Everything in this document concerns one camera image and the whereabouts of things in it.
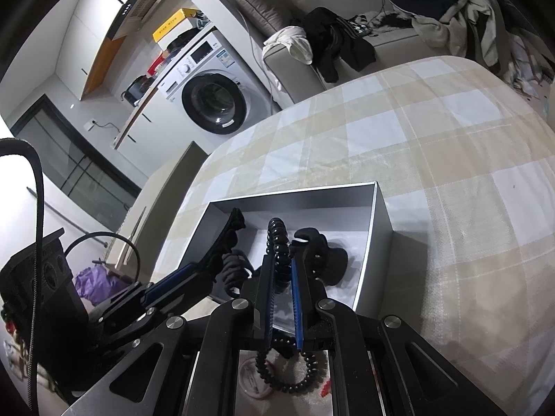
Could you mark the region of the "dark glass door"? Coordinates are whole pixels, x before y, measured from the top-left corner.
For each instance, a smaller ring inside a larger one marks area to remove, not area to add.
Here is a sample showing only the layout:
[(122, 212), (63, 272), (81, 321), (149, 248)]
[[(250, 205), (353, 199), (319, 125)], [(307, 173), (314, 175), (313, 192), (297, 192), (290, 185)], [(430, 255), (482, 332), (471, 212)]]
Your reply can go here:
[(40, 156), (45, 175), (79, 208), (115, 231), (139, 195), (139, 187), (67, 121), (51, 100), (39, 97), (11, 132)]

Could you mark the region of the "checkered beige tablecloth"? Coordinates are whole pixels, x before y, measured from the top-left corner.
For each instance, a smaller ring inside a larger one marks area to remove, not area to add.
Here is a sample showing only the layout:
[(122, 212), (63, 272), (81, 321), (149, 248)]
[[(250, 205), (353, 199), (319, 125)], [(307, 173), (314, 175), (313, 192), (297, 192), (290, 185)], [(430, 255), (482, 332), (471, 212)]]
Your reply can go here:
[(432, 57), (272, 115), (209, 156), (154, 267), (210, 201), (375, 181), (395, 233), (382, 310), (510, 415), (554, 385), (554, 133), (477, 63)]

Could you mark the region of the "grey sofa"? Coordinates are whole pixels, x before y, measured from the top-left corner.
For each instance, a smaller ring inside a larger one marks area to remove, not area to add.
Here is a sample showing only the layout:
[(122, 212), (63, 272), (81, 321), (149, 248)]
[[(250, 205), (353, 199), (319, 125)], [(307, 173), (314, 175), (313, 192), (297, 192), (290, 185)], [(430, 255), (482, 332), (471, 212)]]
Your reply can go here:
[(360, 38), (358, 47), (349, 50), (345, 58), (334, 55), (331, 65), (337, 79), (333, 82), (328, 82), (315, 64), (307, 65), (293, 58), (283, 45), (272, 47), (263, 63), (282, 91), (297, 103), (380, 70), (451, 53), (446, 46), (428, 45), (413, 28), (389, 28)]

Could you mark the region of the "black cooking pot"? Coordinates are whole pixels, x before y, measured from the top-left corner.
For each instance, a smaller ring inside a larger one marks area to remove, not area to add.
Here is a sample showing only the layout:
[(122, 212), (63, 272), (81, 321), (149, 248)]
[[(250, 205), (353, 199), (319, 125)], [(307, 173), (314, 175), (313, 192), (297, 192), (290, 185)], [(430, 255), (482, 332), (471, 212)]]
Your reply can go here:
[(121, 93), (121, 100), (129, 102), (132, 106), (137, 106), (153, 82), (153, 77), (146, 74), (140, 75)]

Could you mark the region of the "red clear hair clip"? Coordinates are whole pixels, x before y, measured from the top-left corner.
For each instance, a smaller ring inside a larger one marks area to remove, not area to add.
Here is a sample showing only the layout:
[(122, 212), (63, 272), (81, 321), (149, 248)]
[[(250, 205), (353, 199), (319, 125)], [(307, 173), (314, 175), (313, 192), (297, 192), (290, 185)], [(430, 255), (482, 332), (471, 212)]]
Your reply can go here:
[(320, 391), (321, 398), (326, 398), (332, 394), (331, 379), (327, 379)]

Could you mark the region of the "white washing machine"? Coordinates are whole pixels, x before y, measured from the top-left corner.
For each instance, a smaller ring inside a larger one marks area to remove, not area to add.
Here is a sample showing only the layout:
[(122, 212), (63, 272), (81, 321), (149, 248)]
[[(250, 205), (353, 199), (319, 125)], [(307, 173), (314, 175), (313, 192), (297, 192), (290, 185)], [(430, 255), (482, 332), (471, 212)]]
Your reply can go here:
[(279, 111), (270, 92), (215, 29), (177, 61), (158, 91), (207, 152)]

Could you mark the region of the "grey striped cushion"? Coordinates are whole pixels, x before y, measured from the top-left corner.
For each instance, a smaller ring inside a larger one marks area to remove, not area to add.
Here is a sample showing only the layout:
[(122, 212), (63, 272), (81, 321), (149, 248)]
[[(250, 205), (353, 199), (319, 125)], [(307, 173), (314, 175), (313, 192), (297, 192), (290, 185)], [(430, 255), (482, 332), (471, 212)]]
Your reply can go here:
[(293, 21), (290, 9), (279, 0), (234, 0), (240, 12), (259, 32), (270, 38)]

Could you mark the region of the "purple bag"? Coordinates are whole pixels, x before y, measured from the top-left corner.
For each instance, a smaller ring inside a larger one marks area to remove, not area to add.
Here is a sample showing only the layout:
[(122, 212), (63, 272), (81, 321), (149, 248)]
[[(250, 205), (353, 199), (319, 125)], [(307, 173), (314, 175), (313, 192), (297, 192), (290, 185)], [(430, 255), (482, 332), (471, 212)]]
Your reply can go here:
[(129, 284), (109, 272), (102, 265), (83, 269), (75, 278), (74, 286), (80, 298), (89, 301), (93, 306), (114, 297), (126, 289)]

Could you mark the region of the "yellow cardboard box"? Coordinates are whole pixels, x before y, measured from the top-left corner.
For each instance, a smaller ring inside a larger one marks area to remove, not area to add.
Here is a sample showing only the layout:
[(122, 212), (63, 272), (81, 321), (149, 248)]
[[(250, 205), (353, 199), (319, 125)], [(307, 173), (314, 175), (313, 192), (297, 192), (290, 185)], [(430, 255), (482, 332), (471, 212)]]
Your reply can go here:
[(166, 19), (153, 33), (152, 38), (155, 42), (160, 41), (166, 34), (187, 18), (195, 18), (197, 11), (190, 8), (180, 8), (172, 16)]

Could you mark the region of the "range hood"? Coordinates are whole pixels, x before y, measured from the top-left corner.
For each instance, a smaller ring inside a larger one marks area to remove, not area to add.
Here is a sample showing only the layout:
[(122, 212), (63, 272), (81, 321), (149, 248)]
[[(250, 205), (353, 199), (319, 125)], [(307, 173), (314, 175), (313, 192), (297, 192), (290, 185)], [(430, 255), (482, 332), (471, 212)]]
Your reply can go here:
[(106, 38), (113, 41), (139, 31), (162, 1), (126, 0), (108, 29)]

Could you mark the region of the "beige cardboard box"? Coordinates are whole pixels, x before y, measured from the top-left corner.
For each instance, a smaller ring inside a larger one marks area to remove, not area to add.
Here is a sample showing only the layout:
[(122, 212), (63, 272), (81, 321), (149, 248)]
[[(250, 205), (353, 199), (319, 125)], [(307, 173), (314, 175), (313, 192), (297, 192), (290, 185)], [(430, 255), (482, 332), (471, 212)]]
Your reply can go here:
[(151, 175), (117, 230), (135, 244), (141, 265), (136, 265), (131, 247), (114, 240), (105, 259), (108, 269), (128, 276), (139, 270), (141, 280), (152, 274), (177, 211), (207, 158), (202, 148), (191, 143)]

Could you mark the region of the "grey open box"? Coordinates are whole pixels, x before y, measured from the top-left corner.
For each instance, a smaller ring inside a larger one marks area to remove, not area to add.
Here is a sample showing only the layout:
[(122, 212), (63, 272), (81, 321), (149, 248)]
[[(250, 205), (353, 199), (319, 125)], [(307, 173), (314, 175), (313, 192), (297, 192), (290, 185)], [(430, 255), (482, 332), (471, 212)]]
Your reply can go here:
[(183, 266), (201, 260), (234, 208), (240, 209), (246, 224), (237, 232), (236, 247), (247, 254), (254, 268), (263, 261), (270, 220), (282, 220), (289, 241), (299, 245), (307, 243), (309, 237), (298, 237), (296, 232), (313, 228), (326, 237), (330, 249), (341, 248), (348, 255), (341, 281), (326, 289), (329, 298), (346, 304), (357, 314), (378, 317), (393, 231), (377, 182), (267, 192), (210, 202), (186, 245)]

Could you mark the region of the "black jacket on sofa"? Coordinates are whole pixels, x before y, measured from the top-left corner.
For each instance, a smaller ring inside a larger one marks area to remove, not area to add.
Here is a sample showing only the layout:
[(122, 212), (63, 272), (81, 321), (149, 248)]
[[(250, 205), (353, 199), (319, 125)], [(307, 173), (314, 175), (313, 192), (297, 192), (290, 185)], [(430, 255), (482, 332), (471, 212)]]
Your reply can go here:
[(339, 80), (335, 62), (343, 60), (351, 69), (361, 71), (376, 61), (374, 46), (365, 41), (353, 26), (327, 8), (316, 8), (301, 19), (312, 48), (312, 65), (325, 83)]

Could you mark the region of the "dark clothes pile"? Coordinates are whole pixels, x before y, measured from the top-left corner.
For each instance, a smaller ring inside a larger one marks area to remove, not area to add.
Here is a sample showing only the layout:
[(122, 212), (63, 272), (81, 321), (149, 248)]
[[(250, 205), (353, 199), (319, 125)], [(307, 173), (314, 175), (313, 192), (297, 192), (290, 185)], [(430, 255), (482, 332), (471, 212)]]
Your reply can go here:
[(433, 49), (472, 59), (501, 75), (512, 63), (509, 33), (497, 0), (390, 0)]

